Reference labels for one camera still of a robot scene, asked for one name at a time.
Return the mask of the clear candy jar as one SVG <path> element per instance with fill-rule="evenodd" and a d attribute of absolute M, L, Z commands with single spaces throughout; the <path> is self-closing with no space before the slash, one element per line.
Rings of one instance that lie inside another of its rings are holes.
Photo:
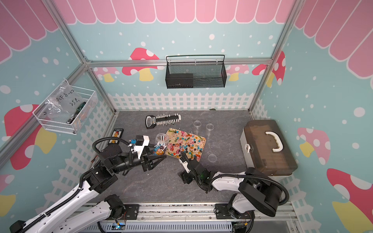
<path fill-rule="evenodd" d="M 169 143 L 169 136 L 164 133 L 160 133 L 156 136 L 155 147 L 153 150 L 154 155 L 165 155 Z"/>
<path fill-rule="evenodd" d="M 206 129 L 207 129 L 209 132 L 211 132 L 211 131 L 214 130 L 214 125 L 213 125 L 212 123 L 209 123 L 209 124 L 206 125 Z"/>
<path fill-rule="evenodd" d="M 202 126 L 202 123 L 199 120 L 196 120 L 194 121 L 193 126 L 198 129 Z"/>

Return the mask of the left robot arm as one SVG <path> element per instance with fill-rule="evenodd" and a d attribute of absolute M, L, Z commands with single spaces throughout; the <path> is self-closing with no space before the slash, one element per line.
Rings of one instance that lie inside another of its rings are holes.
<path fill-rule="evenodd" d="M 76 216 L 72 214 L 106 191 L 118 180 L 118 174 L 125 176 L 137 166 L 142 167 L 143 171 L 150 171 L 166 158 L 165 155 L 153 154 L 155 145 L 149 143 L 148 136 L 137 136 L 130 141 L 104 137 L 96 140 L 92 148 L 100 161 L 79 177 L 77 186 L 35 217 L 13 223 L 10 232 L 76 233 L 107 218 L 120 219 L 127 211 L 117 195 L 108 196 Z"/>

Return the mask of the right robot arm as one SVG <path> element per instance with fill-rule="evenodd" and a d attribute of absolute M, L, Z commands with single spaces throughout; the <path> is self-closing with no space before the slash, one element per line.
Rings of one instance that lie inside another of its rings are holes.
<path fill-rule="evenodd" d="M 278 207 L 289 200 L 289 192 L 282 184 L 255 168 L 241 173 L 212 172 L 189 159 L 184 152 L 179 162 L 185 169 L 179 173 L 184 183 L 195 181 L 206 193 L 213 190 L 235 192 L 227 204 L 215 205 L 218 219 L 254 219 L 254 211 L 274 217 Z"/>

